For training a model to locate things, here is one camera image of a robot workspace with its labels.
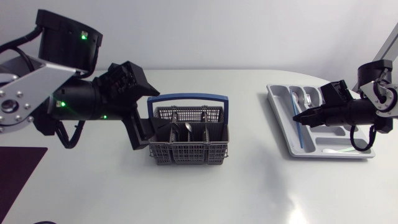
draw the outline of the cutlery basket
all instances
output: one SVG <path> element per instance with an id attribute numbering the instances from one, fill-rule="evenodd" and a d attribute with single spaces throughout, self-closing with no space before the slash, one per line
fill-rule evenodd
<path id="1" fill-rule="evenodd" d="M 222 106 L 168 106 L 153 103 L 169 100 L 211 100 Z M 228 97 L 204 93 L 175 93 L 149 97 L 149 117 L 169 119 L 173 125 L 149 139 L 150 156 L 157 165 L 221 165 L 228 157 Z M 192 127 L 192 137 L 185 125 Z"/>

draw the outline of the blue basket handle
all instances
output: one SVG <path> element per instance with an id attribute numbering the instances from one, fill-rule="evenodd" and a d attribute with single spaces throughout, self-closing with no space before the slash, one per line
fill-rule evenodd
<path id="1" fill-rule="evenodd" d="M 208 94 L 208 93 L 172 93 L 172 94 L 164 94 L 160 96 L 152 96 L 148 97 L 148 115 L 149 117 L 154 116 L 154 108 L 152 106 L 155 102 L 161 101 L 169 101 L 169 100 L 211 100 L 211 101 L 220 101 L 224 103 L 224 123 L 228 124 L 228 97 L 221 96 L 216 94 Z"/>

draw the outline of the black cable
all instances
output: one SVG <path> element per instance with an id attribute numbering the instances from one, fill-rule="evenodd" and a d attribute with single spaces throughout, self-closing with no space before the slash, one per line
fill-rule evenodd
<path id="1" fill-rule="evenodd" d="M 356 126 L 352 125 L 351 130 L 349 132 L 349 140 L 351 141 L 351 145 L 353 145 L 353 147 L 360 152 L 364 152 L 364 151 L 370 149 L 373 146 L 374 140 L 376 139 L 376 130 L 374 129 L 374 125 L 372 125 L 371 128 L 369 129 L 369 143 L 365 148 L 360 148 L 355 144 L 355 140 L 354 140 L 355 129 L 356 129 Z"/>
<path id="2" fill-rule="evenodd" d="M 51 221 L 41 221 L 41 222 L 37 222 L 34 224 L 56 224 L 55 222 L 51 222 Z"/>
<path id="3" fill-rule="evenodd" d="M 79 123 L 75 126 L 75 133 L 73 133 L 72 138 L 69 140 L 67 130 L 65 129 L 63 123 L 61 121 L 58 121 L 55 132 L 66 149 L 72 149 L 77 145 L 84 125 L 85 121 L 79 121 Z"/>
<path id="4" fill-rule="evenodd" d="M 380 89 L 379 89 L 380 82 L 374 82 L 373 83 L 373 92 L 379 99 L 380 103 L 385 103 L 387 101 L 387 97 L 381 95 Z"/>
<path id="5" fill-rule="evenodd" d="M 18 47 L 24 43 L 27 43 L 27 42 L 35 39 L 36 37 L 38 37 L 40 35 L 40 33 L 42 31 L 43 31 L 43 28 L 40 26 L 37 26 L 37 27 L 35 27 L 35 29 L 32 32 L 28 33 L 27 35 L 3 44 L 2 46 L 0 46 L 0 54 L 8 49 L 13 49 L 14 47 Z"/>
<path id="6" fill-rule="evenodd" d="M 18 47 L 13 47 L 10 50 L 15 50 L 17 53 L 19 53 L 19 55 L 22 57 L 22 59 L 24 59 L 27 67 L 29 68 L 30 72 L 33 72 L 35 70 L 35 68 L 33 67 L 33 63 L 30 60 L 30 58 L 25 54 L 25 52 L 21 49 L 19 49 Z"/>

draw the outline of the utensil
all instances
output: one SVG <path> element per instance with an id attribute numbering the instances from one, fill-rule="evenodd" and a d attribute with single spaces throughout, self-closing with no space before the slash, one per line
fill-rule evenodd
<path id="1" fill-rule="evenodd" d="M 209 139 L 209 130 L 207 129 L 207 112 L 202 112 L 200 115 L 200 122 L 205 122 L 205 128 L 203 129 L 203 134 L 201 136 L 202 141 L 207 142 L 207 140 Z"/>
<path id="2" fill-rule="evenodd" d="M 185 122 L 185 127 L 188 130 L 188 141 L 193 141 L 193 132 L 192 132 L 191 124 Z"/>
<path id="3" fill-rule="evenodd" d="M 344 154 L 359 154 L 358 152 L 347 152 L 347 151 L 343 151 L 344 149 L 340 150 L 334 150 L 334 149 L 322 149 L 322 152 L 324 153 L 344 153 Z"/>
<path id="4" fill-rule="evenodd" d="M 176 142 L 180 140 L 180 127 L 176 124 L 178 121 L 178 113 L 173 112 L 172 115 L 172 136 L 171 141 Z"/>
<path id="5" fill-rule="evenodd" d="M 292 97 L 294 116 L 296 116 L 297 115 L 297 107 L 296 107 L 296 103 L 295 103 L 295 99 L 294 99 L 292 90 L 290 90 L 290 96 Z M 297 126 L 298 139 L 300 140 L 300 147 L 303 149 L 304 148 L 304 140 L 303 140 L 303 135 L 301 133 L 301 127 L 300 127 L 299 122 L 296 122 L 296 126 Z"/>
<path id="6" fill-rule="evenodd" d="M 305 100 L 307 101 L 308 107 L 312 107 L 311 95 L 309 95 L 308 93 L 305 94 Z"/>

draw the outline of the white table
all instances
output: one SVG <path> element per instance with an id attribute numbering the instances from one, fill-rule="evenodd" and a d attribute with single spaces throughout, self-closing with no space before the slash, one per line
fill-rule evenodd
<path id="1" fill-rule="evenodd" d="M 376 157 L 369 160 L 289 155 L 266 85 L 327 81 L 275 70 L 146 75 L 162 94 L 229 97 L 224 164 L 157 166 L 148 148 L 131 149 L 120 121 L 87 122 L 74 149 L 64 149 L 57 137 L 44 137 L 32 125 L 1 136 L 2 146 L 49 149 L 4 223 L 398 223 L 397 129 L 377 135 Z M 147 117 L 146 98 L 139 111 Z M 67 124 L 71 132 L 75 122 Z"/>

